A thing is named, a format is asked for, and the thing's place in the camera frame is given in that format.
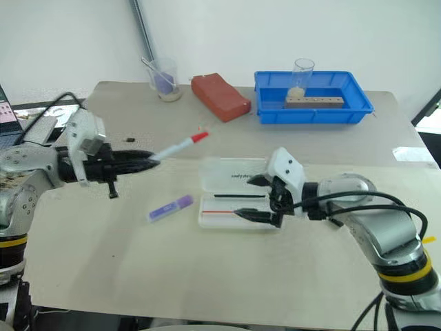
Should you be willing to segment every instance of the table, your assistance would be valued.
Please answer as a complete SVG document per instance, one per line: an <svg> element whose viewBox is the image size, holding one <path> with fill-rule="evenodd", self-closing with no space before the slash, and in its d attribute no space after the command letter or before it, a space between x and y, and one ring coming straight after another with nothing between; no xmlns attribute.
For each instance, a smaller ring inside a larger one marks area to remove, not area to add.
<svg viewBox="0 0 441 331"><path fill-rule="evenodd" d="M35 305L138 316L346 329L379 291L346 228L287 217L276 234L203 230L198 204L153 224L145 215L184 194L196 200L198 161L175 159L106 185L46 192L31 227L25 278ZM370 178L441 235L441 172L306 165L309 180L344 171ZM427 244L441 270L441 241ZM366 330L371 325L367 320Z"/></svg>
<svg viewBox="0 0 441 331"><path fill-rule="evenodd" d="M287 217L285 229L278 233L203 230L197 224L197 203L157 223L145 222L149 211L184 194L198 200L203 193L198 159L205 155L262 157L285 146L299 161L315 163L305 165L310 181L345 171L363 174L379 190L423 211L431 220L428 236L441 235L436 208L441 172L430 164L409 167L394 160L393 146L420 147L422 143L413 128L400 120L391 94L368 94L377 108L376 117L369 116L356 126L310 126L311 134L306 127L277 131L262 127L251 115L221 124L192 101L189 91L171 104L149 93L145 84L97 86L89 107L104 118L114 146L160 150L200 125L211 126L212 137L156 169L119 177L119 199L109 200L106 185L99 184L84 189L73 183L45 193L26 250L25 278L31 282L34 304L150 317L349 329L379 287L373 268L346 228ZM136 113L136 121L127 120L135 117L129 110ZM179 110L181 117L170 116ZM391 121L389 111L396 112L392 114L397 121ZM199 113L201 119L189 118ZM387 141L378 148L367 140L357 143L353 141L357 132ZM125 143L126 137L136 137L137 142ZM226 144L225 137L236 143ZM333 145L331 139L342 146L333 153L327 150ZM360 144L363 152L357 148ZM440 246L439 241L427 245L438 270ZM362 329L370 325L368 319Z"/></svg>
<svg viewBox="0 0 441 331"><path fill-rule="evenodd" d="M367 92L375 112L356 125L261 125L253 88L238 88L252 100L251 114L229 123L218 120L189 86L182 89L180 100L166 103L146 83L100 82L88 103L103 118L116 149L159 151L207 128L212 137L179 157L268 157L275 147L285 146L301 163L438 168L435 162L395 160L394 148L425 145L390 92ZM124 143L127 137L136 138L136 143Z"/></svg>

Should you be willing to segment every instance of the clear plastic lid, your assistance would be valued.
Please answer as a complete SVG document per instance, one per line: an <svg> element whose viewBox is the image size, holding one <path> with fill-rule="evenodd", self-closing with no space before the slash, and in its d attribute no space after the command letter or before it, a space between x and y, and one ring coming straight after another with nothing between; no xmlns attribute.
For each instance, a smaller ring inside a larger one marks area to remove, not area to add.
<svg viewBox="0 0 441 331"><path fill-rule="evenodd" d="M269 188L250 185L247 180L266 171L265 159L208 157L199 166L202 189L218 194L264 194Z"/></svg>

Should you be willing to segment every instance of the white wall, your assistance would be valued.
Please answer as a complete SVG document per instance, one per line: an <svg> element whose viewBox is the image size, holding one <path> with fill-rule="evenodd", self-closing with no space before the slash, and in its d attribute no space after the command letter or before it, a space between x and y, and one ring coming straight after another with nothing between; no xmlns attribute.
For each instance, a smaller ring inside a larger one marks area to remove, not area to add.
<svg viewBox="0 0 441 331"><path fill-rule="evenodd" d="M144 52L128 0L0 0L0 84L11 103L145 81Z"/></svg>
<svg viewBox="0 0 441 331"><path fill-rule="evenodd" d="M348 70L392 91L413 117L441 88L439 0L143 0L156 54L182 83L219 72L252 86L256 70ZM129 0L0 0L0 83L12 103L101 80L146 81Z"/></svg>
<svg viewBox="0 0 441 331"><path fill-rule="evenodd" d="M143 0L159 57L178 75L219 72L252 86L257 70L348 70L365 90L392 91L413 118L441 88L439 0Z"/></svg>

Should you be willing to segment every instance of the blue plastic tray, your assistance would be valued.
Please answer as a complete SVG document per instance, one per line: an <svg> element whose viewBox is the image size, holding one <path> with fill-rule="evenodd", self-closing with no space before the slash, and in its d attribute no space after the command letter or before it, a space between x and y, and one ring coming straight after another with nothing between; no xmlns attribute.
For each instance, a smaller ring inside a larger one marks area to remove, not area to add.
<svg viewBox="0 0 441 331"><path fill-rule="evenodd" d="M342 108L284 108L292 72L258 71L256 81L257 114L269 123L358 123L373 106L347 71L314 71L306 97L342 97Z"/></svg>

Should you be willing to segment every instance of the black pen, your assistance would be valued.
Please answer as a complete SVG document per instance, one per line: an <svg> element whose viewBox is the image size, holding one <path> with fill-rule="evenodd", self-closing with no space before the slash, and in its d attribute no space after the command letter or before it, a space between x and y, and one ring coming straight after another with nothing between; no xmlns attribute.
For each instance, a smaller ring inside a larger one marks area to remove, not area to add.
<svg viewBox="0 0 441 331"><path fill-rule="evenodd" d="M265 198L264 194L215 194L215 198Z"/></svg>

